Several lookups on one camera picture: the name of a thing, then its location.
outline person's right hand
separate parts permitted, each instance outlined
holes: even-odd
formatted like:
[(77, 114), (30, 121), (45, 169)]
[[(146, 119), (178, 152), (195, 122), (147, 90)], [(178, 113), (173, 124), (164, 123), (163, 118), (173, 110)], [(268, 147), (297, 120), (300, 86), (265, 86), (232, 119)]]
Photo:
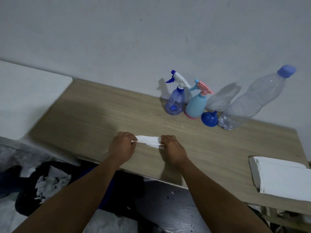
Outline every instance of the person's right hand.
[(165, 144), (164, 152), (166, 159), (176, 167), (188, 160), (187, 153), (175, 136), (161, 136), (161, 144)]

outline blue bottle cap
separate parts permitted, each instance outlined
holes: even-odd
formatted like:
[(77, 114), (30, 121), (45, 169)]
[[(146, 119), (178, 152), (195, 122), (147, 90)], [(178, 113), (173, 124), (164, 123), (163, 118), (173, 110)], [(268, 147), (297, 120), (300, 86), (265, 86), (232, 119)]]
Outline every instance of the blue bottle cap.
[(218, 124), (217, 111), (203, 113), (201, 121), (208, 127), (215, 127)]
[(296, 68), (291, 65), (284, 65), (277, 71), (277, 73), (283, 78), (289, 78), (295, 72), (296, 72)]

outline crumpled paper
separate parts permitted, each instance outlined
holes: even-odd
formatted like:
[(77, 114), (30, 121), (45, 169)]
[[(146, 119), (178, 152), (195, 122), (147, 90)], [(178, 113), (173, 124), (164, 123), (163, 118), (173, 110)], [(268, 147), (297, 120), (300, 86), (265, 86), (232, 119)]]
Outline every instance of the crumpled paper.
[(154, 148), (164, 149), (164, 144), (161, 144), (161, 137), (157, 136), (135, 136), (138, 143), (144, 143)]
[(71, 179), (71, 175), (66, 172), (50, 166), (49, 175), (40, 176), (37, 180), (35, 188), (37, 189), (37, 197), (35, 200), (41, 200), (42, 204), (45, 200), (55, 195), (63, 187), (67, 186)]

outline trigger sprayer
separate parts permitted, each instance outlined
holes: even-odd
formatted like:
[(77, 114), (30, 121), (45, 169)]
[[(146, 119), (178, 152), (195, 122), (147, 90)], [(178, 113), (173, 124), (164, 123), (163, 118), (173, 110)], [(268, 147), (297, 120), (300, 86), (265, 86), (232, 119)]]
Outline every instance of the trigger sprayer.
[(197, 94), (195, 97), (193, 97), (189, 101), (189, 104), (186, 107), (185, 114), (190, 119), (199, 118), (205, 109), (205, 105), (207, 101), (206, 95), (207, 94), (214, 95), (214, 93), (210, 90), (210, 88), (204, 82), (198, 79), (196, 79), (194, 82), (196, 83), (196, 85), (193, 88), (189, 89), (189, 91), (201, 90), (201, 92)]
[(184, 79), (184, 77), (181, 76), (179, 73), (177, 73), (175, 70), (172, 70), (171, 73), (172, 78), (168, 80), (166, 83), (177, 82), (178, 86), (170, 95), (165, 105), (165, 111), (170, 115), (177, 115), (183, 111), (183, 106), (185, 102), (184, 88), (185, 87), (190, 88), (191, 86)]

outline forearm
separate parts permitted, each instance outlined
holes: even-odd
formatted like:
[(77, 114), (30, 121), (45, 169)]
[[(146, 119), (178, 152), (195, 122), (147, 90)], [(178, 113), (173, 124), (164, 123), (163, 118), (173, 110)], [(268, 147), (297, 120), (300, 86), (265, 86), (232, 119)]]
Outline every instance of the forearm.
[(119, 166), (118, 160), (108, 157), (91, 172), (44, 202), (14, 233), (82, 232)]
[(205, 223), (217, 232), (271, 232), (245, 203), (200, 171), (190, 160), (179, 170)]

